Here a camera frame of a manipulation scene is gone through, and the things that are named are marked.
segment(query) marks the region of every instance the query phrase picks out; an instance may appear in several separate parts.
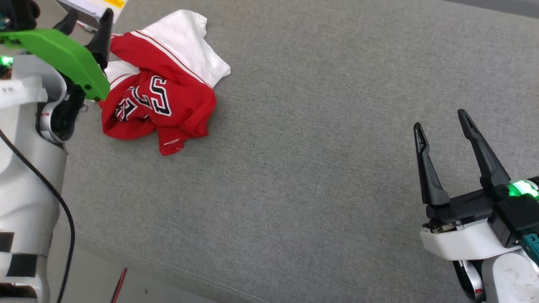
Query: green led light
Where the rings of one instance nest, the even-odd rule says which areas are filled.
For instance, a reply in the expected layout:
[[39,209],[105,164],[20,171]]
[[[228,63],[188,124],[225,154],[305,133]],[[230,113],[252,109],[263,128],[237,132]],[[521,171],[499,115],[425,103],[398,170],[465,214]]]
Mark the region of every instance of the green led light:
[[521,180],[507,186],[509,189],[509,196],[521,196],[524,194],[530,194],[534,198],[539,198],[539,192],[527,181]]
[[13,64],[13,57],[0,57],[0,61],[2,62],[2,65],[12,65]]

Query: jersey number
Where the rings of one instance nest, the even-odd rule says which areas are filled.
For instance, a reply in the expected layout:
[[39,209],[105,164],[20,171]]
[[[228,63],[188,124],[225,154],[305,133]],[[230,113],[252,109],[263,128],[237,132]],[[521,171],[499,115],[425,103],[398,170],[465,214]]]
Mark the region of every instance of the jersey number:
[[116,116],[120,121],[129,121],[129,115],[137,108],[136,104],[130,98],[122,99],[122,102],[116,106]]
[[150,81],[150,91],[152,96],[139,94],[139,87],[130,87],[133,90],[133,97],[142,106],[146,106],[152,109],[154,112],[160,115],[171,116],[172,111],[167,96],[167,89],[165,88],[167,81],[159,76],[153,76]]

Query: green plastic part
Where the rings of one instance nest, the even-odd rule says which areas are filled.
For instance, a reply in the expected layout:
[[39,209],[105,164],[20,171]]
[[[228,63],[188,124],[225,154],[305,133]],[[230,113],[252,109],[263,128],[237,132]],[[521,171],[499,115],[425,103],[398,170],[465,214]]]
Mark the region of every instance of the green plastic part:
[[535,233],[526,235],[524,237],[524,242],[521,243],[521,245],[528,254],[528,256],[536,264],[539,264],[539,237]]
[[532,183],[528,180],[520,180],[512,184],[507,185],[509,189],[509,196],[521,196],[524,194],[530,194],[533,198],[539,200],[539,192],[535,190]]
[[5,46],[23,48],[80,85],[86,99],[105,100],[110,90],[107,77],[92,53],[55,29],[0,32]]

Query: clothing pile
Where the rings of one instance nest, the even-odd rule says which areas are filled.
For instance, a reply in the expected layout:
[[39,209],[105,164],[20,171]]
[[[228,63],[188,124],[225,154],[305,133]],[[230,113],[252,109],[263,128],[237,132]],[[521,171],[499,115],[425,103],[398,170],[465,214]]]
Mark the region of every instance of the clothing pile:
[[157,130],[162,155],[208,135],[213,87],[230,66],[204,40],[206,21],[179,10],[143,30],[113,35],[110,51],[121,61],[105,70],[110,93],[99,105],[106,135],[131,140]]

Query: label sticker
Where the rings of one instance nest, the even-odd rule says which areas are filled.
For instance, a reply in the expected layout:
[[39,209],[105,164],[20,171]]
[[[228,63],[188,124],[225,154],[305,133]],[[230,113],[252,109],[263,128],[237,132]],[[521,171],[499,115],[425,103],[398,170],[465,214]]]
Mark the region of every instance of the label sticker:
[[2,80],[0,81],[0,95],[15,95],[24,93],[24,86],[21,81]]
[[108,4],[112,4],[117,8],[122,8],[124,5],[126,5],[126,2],[123,0],[105,0]]

